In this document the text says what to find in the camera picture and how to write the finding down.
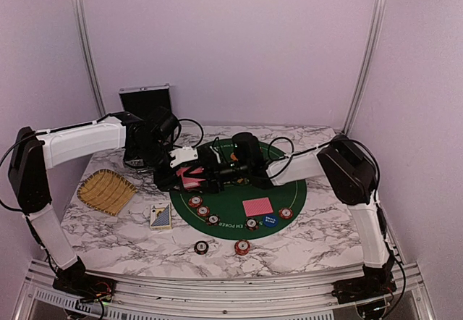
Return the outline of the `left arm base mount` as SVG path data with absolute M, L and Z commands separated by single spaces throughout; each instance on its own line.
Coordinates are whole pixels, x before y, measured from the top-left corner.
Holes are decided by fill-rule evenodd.
M 110 301 L 114 295 L 116 281 L 107 277 L 88 274 L 84 271 L 58 270 L 53 288 L 80 297 L 82 303 Z

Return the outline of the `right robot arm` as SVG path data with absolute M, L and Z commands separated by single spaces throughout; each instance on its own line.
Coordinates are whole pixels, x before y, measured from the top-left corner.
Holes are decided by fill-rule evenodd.
M 256 188 L 271 189 L 324 174 L 337 199 L 347 205 L 360 236 L 364 276 L 358 290 L 373 297 L 386 286 L 394 254 L 386 242 L 387 223 L 378 201 L 378 165 L 366 156 L 363 145 L 336 135 L 321 146 L 274 158 L 250 132 L 237 133 L 231 142 L 231 161 L 215 146 L 193 150 L 192 158 L 177 170 L 181 188 L 218 193 L 224 183 L 245 178 Z

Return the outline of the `blue small blind button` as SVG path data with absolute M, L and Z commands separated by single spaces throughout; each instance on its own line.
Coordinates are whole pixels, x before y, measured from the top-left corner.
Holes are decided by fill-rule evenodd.
M 266 227 L 273 228 L 273 227 L 276 227 L 278 225 L 279 219 L 278 219 L 277 216 L 268 214 L 268 215 L 265 215 L 262 218 L 262 223 Z

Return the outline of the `red-backed card deck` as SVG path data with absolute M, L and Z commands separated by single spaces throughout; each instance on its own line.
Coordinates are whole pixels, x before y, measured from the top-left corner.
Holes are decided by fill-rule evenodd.
M 179 189 L 181 191 L 187 191 L 184 189 L 184 177 L 195 177 L 195 178 L 204 178 L 203 176 L 204 168 L 203 167 L 181 167 L 176 171 L 176 175 L 179 178 Z

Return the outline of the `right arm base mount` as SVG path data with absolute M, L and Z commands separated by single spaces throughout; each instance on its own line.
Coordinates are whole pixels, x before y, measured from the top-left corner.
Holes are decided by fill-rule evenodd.
M 381 283 L 377 277 L 355 277 L 334 282 L 331 295 L 339 304 L 351 303 L 388 295 L 397 290 L 395 282 L 389 277 Z

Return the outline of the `red poker chip stack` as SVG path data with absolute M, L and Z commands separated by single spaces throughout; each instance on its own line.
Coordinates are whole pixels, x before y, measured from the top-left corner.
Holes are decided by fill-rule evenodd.
M 234 251 L 239 256 L 245 256 L 249 253 L 251 248 L 250 242 L 248 240 L 238 240 L 234 244 Z

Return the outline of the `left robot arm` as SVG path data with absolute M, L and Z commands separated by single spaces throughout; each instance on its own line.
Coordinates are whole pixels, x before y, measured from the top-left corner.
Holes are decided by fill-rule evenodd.
M 34 131 L 22 128 L 11 155 L 8 178 L 19 204 L 19 211 L 53 258 L 65 271 L 64 284 L 77 295 L 91 289 L 91 278 L 85 265 L 74 252 L 51 202 L 47 171 L 64 162 L 99 151 L 125 149 L 153 173 L 153 181 L 161 191 L 177 184 L 172 168 L 173 134 L 180 128 L 179 120 L 168 110 L 158 107 L 143 120 L 121 111 L 97 120 L 53 130 Z

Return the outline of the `dealt card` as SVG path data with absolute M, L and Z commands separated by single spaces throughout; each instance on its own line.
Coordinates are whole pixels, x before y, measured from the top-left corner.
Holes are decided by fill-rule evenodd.
M 268 197 L 250 199 L 242 202 L 246 217 L 261 216 L 273 213 L 273 207 Z

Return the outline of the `black poker chip stack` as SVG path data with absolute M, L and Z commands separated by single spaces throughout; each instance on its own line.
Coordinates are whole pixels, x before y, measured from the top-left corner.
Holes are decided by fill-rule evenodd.
M 208 252 L 208 249 L 209 245 L 204 240 L 197 241 L 194 245 L 194 251 L 198 255 L 205 255 Z

